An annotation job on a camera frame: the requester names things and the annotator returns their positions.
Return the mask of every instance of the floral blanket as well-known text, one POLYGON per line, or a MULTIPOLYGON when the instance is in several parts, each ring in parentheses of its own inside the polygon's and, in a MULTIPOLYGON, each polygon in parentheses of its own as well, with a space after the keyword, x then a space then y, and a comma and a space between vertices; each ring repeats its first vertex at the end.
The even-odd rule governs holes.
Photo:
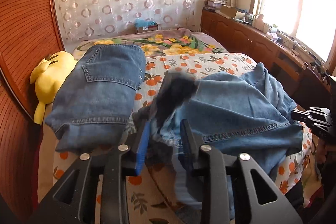
POLYGON ((74 58, 76 60, 80 59, 90 47, 98 44, 138 45, 145 52, 146 57, 227 52, 212 37, 201 32, 191 32, 190 30, 179 28, 178 30, 150 31, 114 38, 83 41, 74 50, 74 58))

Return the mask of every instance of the small container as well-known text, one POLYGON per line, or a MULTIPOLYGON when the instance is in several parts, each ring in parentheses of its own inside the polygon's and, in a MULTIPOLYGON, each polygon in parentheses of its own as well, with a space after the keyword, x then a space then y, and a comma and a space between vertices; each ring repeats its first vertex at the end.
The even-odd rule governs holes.
POLYGON ((255 17, 255 28, 257 28, 260 31, 264 31, 264 21, 263 21, 263 18, 264 18, 263 14, 259 14, 259 15, 257 15, 255 17))
POLYGON ((265 23, 265 24, 264 24, 264 30, 263 30, 263 32, 264 32, 264 33, 268 33, 268 32, 269 32, 269 28, 270 28, 270 25, 267 24, 267 23, 265 23))
POLYGON ((278 30, 278 26, 276 26, 275 24, 272 25, 272 28, 271 28, 271 32, 277 32, 278 30))

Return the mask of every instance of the yellow plush toy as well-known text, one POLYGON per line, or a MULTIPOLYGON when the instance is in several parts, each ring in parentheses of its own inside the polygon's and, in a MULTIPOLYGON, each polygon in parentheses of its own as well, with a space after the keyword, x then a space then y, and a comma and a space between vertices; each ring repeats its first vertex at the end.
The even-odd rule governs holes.
POLYGON ((30 75, 30 83, 35 82, 35 92, 39 104, 35 110, 34 122, 42 124, 45 106, 54 101, 55 95, 65 78, 74 69, 77 61, 68 52, 57 52, 50 58, 43 59, 33 69, 30 75))

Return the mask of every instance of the bed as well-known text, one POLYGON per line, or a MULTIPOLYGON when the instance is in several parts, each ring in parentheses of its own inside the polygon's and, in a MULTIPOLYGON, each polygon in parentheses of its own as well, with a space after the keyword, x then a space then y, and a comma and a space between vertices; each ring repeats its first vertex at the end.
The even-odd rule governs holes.
MULTIPOLYGON (((136 35, 126 35, 111 39, 83 41, 75 49, 75 59, 81 58, 86 50, 96 44, 126 43, 139 45, 146 55, 146 75, 136 96, 133 111, 150 105, 158 93, 163 77, 168 71, 181 71, 196 80, 207 75, 224 71, 240 76, 254 69, 256 62, 241 53, 229 53, 212 37, 187 29, 152 31, 136 35)), ((283 194, 287 193, 301 178, 305 167, 310 164, 312 134, 303 125, 302 151, 286 157, 278 168, 275 181, 283 194)), ((128 129, 134 132, 132 121, 128 129)), ((39 151, 38 201, 44 197, 52 185, 64 174, 77 158, 70 152, 57 153, 57 140, 51 129, 43 125, 44 136, 39 151)), ((104 153, 109 147, 100 146, 94 153, 104 153)), ((127 202, 131 223, 182 223, 174 213, 184 207, 174 193, 175 173, 171 166, 155 164, 146 166, 138 177, 127 177, 127 202)), ((96 219, 100 222, 101 184, 100 177, 96 196, 96 219)), ((309 195, 305 197, 306 205, 309 195)))

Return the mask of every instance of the jeans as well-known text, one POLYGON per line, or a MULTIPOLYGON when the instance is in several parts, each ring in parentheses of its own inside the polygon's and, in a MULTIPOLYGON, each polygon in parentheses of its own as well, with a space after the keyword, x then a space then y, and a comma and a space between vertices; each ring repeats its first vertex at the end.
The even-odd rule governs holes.
POLYGON ((81 152, 117 145, 145 75, 143 50, 135 45, 88 49, 56 94, 45 119, 59 143, 56 150, 81 152))
MULTIPOLYGON (((249 153, 275 180, 278 164, 302 149, 302 125, 290 117, 295 102, 259 63, 241 77, 226 72, 199 81, 197 93, 177 108, 153 139, 173 147, 175 192, 183 203, 200 208, 199 193, 186 187, 187 176, 179 161, 183 154, 180 122, 187 119, 193 132, 222 153, 249 153)), ((230 193, 233 215, 233 199, 230 193)))

